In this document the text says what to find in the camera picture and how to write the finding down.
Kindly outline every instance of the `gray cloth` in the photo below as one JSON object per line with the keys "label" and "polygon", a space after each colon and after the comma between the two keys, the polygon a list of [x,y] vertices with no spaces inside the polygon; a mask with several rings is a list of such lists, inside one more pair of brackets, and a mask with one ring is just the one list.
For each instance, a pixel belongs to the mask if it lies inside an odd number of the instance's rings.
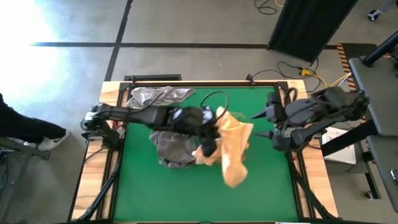
{"label": "gray cloth", "polygon": [[195,160],[192,152],[197,149],[195,140],[186,134],[171,131],[154,131],[149,139],[157,146],[157,155],[162,165],[168,167],[185,166]]}
{"label": "gray cloth", "polygon": [[[165,106],[170,104],[181,103],[183,100],[192,95],[194,89],[178,88],[171,86],[162,88],[135,88],[131,92],[132,98],[127,102],[127,107],[142,108],[157,98],[152,105]],[[171,131],[153,131],[149,139],[157,147],[157,155],[159,164],[169,168],[183,168],[194,164],[195,157],[192,152],[197,149],[195,140],[185,134],[174,133]]]}
{"label": "gray cloth", "polygon": [[161,87],[157,89],[139,87],[133,89],[131,92],[131,99],[127,102],[127,107],[140,108],[150,103],[156,96],[160,96],[152,105],[153,106],[165,106],[175,103],[181,103],[187,97],[192,95],[194,90],[192,88],[178,88],[174,89],[171,86]]}

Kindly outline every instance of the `black floor stripe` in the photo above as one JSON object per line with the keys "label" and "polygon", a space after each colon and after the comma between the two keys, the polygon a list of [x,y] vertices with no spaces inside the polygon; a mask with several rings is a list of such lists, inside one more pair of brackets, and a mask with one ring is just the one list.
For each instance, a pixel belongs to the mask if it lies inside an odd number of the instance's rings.
{"label": "black floor stripe", "polygon": [[[214,43],[110,43],[110,42],[34,42],[35,47],[136,47],[136,48],[209,48],[209,49],[267,49],[267,44],[214,44]],[[327,45],[325,50],[336,50]]]}
{"label": "black floor stripe", "polygon": [[109,42],[35,42],[34,47],[114,47],[116,43]]}
{"label": "black floor stripe", "polygon": [[127,0],[126,7],[124,8],[122,22],[120,23],[118,36],[116,37],[115,47],[113,48],[111,59],[109,60],[109,65],[108,65],[108,69],[106,71],[104,82],[111,81],[111,79],[112,79],[114,66],[116,64],[116,59],[118,58],[118,54],[119,54],[119,46],[117,46],[117,45],[122,42],[124,31],[126,30],[127,20],[129,19],[129,13],[130,13],[132,2],[133,2],[133,0]]}
{"label": "black floor stripe", "polygon": [[143,48],[209,48],[209,49],[267,49],[267,44],[206,44],[206,43],[121,43],[120,47]]}
{"label": "black floor stripe", "polygon": [[120,49],[119,47],[113,48],[111,59],[109,60],[108,69],[106,70],[104,82],[111,81],[112,79],[114,66],[116,65],[116,59],[118,59],[119,49]]}

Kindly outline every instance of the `black curtain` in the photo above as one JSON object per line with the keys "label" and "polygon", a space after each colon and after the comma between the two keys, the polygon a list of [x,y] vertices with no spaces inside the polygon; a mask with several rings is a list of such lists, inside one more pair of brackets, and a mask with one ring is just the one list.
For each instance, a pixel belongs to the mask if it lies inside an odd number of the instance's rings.
{"label": "black curtain", "polygon": [[[357,0],[286,0],[269,49],[313,63]],[[355,29],[347,35],[355,35]]]}

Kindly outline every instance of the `crumpled fabric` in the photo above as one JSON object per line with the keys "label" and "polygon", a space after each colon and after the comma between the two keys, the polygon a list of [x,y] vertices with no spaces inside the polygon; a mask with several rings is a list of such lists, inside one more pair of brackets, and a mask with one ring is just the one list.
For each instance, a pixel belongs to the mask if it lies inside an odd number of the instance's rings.
{"label": "crumpled fabric", "polygon": [[[216,115],[224,111],[219,107]],[[205,157],[201,146],[192,154],[197,164],[211,166],[215,161],[221,159],[224,182],[230,187],[238,186],[248,175],[248,170],[243,165],[244,150],[249,147],[249,137],[253,124],[239,122],[228,111],[217,121],[220,138],[216,139],[217,149],[210,156]]]}
{"label": "crumpled fabric", "polygon": [[185,167],[195,161],[192,152],[197,145],[193,138],[186,134],[172,131],[154,131],[149,139],[157,146],[159,163],[170,168]]}
{"label": "crumpled fabric", "polygon": [[153,106],[166,106],[176,103],[181,103],[195,90],[193,88],[173,88],[171,86],[160,87],[160,88],[146,88],[138,87],[131,91],[131,98],[127,101],[127,107],[141,108],[150,103],[156,96],[160,96],[152,105]]}
{"label": "crumpled fabric", "polygon": [[[132,97],[126,106],[131,108],[142,108],[154,98],[153,106],[166,106],[181,103],[194,93],[192,88],[176,88],[171,86],[161,88],[139,87],[133,89]],[[149,139],[156,145],[158,162],[169,168],[184,168],[195,164],[192,152],[197,149],[195,140],[186,134],[171,131],[153,131]]]}

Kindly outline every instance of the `person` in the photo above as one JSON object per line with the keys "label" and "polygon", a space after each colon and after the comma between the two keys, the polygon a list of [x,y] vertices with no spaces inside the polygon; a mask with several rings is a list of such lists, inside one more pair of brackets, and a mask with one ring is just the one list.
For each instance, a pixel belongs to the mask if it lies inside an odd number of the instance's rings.
{"label": "person", "polygon": [[0,93],[0,137],[20,139],[25,145],[48,151],[69,134],[70,131],[56,124],[19,114],[4,102]]}
{"label": "person", "polygon": [[380,9],[377,10],[372,10],[368,14],[368,19],[370,21],[375,21],[376,19],[379,18],[380,14],[387,12],[387,9],[392,6],[395,3],[395,5],[398,7],[398,0],[385,0],[384,4]]}

